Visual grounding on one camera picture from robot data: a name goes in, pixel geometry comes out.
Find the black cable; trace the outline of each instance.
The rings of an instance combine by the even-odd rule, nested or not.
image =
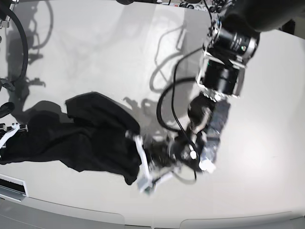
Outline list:
[[[187,139],[188,143],[192,146],[192,148],[193,148],[193,150],[194,150],[195,152],[197,152],[197,147],[195,146],[195,143],[192,142],[192,141],[189,139],[189,137],[187,136],[185,130],[183,129],[183,127],[182,127],[181,123],[179,122],[179,119],[178,119],[178,117],[177,117],[177,115],[176,115],[175,107],[174,107],[174,98],[175,98],[176,75],[177,75],[177,69],[178,69],[179,64],[180,64],[184,59],[186,59],[186,58],[192,56],[193,54],[197,53],[197,52],[200,51],[200,50],[202,50],[202,47],[200,47],[200,48],[198,48],[198,49],[196,49],[196,50],[194,50],[194,51],[192,51],[192,52],[186,54],[183,58],[181,58],[181,59],[177,62],[176,66],[175,66],[175,69],[174,69],[174,72],[173,72],[173,94],[172,94],[172,106],[171,106],[171,107],[172,107],[173,117],[175,118],[175,120],[176,120],[178,126],[180,127],[180,129],[181,129],[181,131],[182,131],[182,133],[184,134],[184,136],[185,136],[185,138]]]
[[[179,176],[178,174],[176,174],[175,172],[172,172],[174,177],[177,178],[179,181],[181,181],[182,183],[186,184],[186,185],[193,185],[196,183],[197,181],[197,174],[196,171],[194,170],[194,180],[187,180],[182,178],[181,176]]]
[[[208,12],[209,12],[210,19],[211,19],[211,24],[212,24],[213,19],[212,19],[212,14],[211,14],[211,11],[210,11],[210,9],[209,9],[208,5],[206,4],[206,1],[205,1],[205,0],[203,0],[203,2],[204,2],[204,4],[205,4],[206,9],[207,9],[207,10],[208,10]]]
[[[187,78],[182,78],[176,81],[176,85],[180,85],[183,83],[190,83],[190,82],[195,82],[195,78],[194,77],[187,77]],[[169,91],[173,88],[173,83],[171,83],[161,94],[158,104],[157,104],[157,120],[159,122],[159,124],[167,130],[170,131],[174,131],[174,132],[180,132],[181,129],[175,129],[173,127],[168,126],[165,121],[162,118],[162,104],[163,104],[163,100],[165,98],[165,96],[169,93]]]
[[[18,17],[15,15],[15,13],[13,11],[11,11],[6,5],[4,5],[4,3],[1,0],[0,0],[0,10],[4,14],[9,16],[11,18],[11,20],[15,23],[15,25],[18,29],[18,32],[20,34],[20,37],[21,37],[22,49],[23,49],[22,69],[21,69],[20,76],[17,79],[11,81],[12,84],[15,84],[18,80],[23,79],[27,72],[28,62],[29,62],[28,41],[27,41],[27,37],[24,32],[24,29],[22,27],[22,24],[19,21]]]

